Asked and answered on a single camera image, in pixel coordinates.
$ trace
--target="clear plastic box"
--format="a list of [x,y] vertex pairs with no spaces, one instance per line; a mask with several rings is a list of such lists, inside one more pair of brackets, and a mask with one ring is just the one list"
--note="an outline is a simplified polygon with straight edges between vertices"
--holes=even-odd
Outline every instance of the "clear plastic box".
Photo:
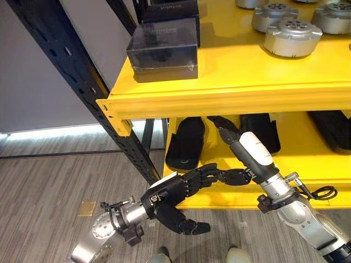
[[137,82],[197,78],[195,19],[139,25],[127,55]]

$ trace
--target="shelf beam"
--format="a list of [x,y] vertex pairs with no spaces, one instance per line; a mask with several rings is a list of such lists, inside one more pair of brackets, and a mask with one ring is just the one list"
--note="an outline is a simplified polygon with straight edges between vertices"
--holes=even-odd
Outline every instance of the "shelf beam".
[[134,132],[131,130],[127,137],[119,136],[97,105],[97,99],[108,97],[109,89],[60,2],[55,0],[7,0],[7,2],[71,89],[144,179],[150,184],[159,180],[160,177],[149,155]]

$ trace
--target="black cable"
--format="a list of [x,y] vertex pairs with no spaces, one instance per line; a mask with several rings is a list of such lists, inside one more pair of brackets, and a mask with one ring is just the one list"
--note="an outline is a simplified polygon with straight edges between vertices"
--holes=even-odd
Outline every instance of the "black cable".
[[331,186],[331,185],[323,186],[314,192],[310,192],[308,190],[308,188],[306,187],[306,185],[304,185],[304,184],[300,185],[299,187],[302,190],[302,192],[300,192],[300,194],[306,195],[309,200],[315,199],[315,200],[320,200],[320,201],[326,201],[326,200],[330,200],[338,195],[338,191],[335,189],[334,186]]
[[[164,147],[152,148],[151,151],[164,150]],[[18,158],[34,158],[34,157],[53,157],[53,156],[67,156],[67,155],[91,155],[96,153],[115,153],[122,152],[122,150],[103,150],[103,151],[82,151],[82,152],[57,152],[57,153],[39,153],[33,155],[9,155],[0,156],[0,159],[18,159]]]

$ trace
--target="silver metal arm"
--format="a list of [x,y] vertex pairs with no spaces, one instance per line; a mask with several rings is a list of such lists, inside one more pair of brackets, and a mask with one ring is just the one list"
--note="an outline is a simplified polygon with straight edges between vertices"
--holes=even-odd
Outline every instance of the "silver metal arm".
[[75,247],[71,259],[77,263],[98,263],[107,262],[113,248],[123,240],[123,236],[118,233],[123,231],[123,227],[120,226],[122,222],[125,228],[132,228],[138,236],[142,236],[144,233],[139,224],[146,220],[148,215],[141,203],[134,202],[133,198],[128,201],[124,201],[118,211],[114,211],[112,216],[109,212],[103,213],[99,216],[92,228],[88,233],[81,237],[78,245]]
[[[297,180],[293,173],[284,179],[279,173],[260,184],[272,199],[272,204],[283,202],[291,196],[293,188],[289,180]],[[279,218],[293,227],[319,254],[325,256],[349,242],[350,238],[327,216],[314,210],[301,195],[292,203],[277,209]]]

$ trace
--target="round metal component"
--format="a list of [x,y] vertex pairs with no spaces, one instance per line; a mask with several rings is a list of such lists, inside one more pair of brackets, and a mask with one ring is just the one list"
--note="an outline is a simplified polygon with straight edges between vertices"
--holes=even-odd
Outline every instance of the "round metal component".
[[112,246],[106,245],[95,254],[90,263],[106,263],[110,259],[112,253]]
[[324,33],[351,33],[351,4],[330,3],[317,7],[311,23],[321,28]]
[[273,200],[279,199],[291,189],[290,185],[284,181],[284,178],[279,173],[259,185]]
[[267,28],[264,47],[272,54],[300,57],[311,54],[322,30],[300,19],[281,19]]
[[110,221],[109,213],[102,214],[97,218],[92,227],[93,236],[97,239],[105,239],[115,233]]
[[296,19],[298,9],[283,3],[268,3],[254,9],[251,25],[254,29],[265,32],[267,27],[280,19]]
[[235,0],[235,4],[237,7],[242,7],[246,9],[254,9],[267,3],[268,0]]
[[145,208],[141,202],[134,203],[131,206],[125,208],[125,217],[129,224],[139,224],[148,218]]

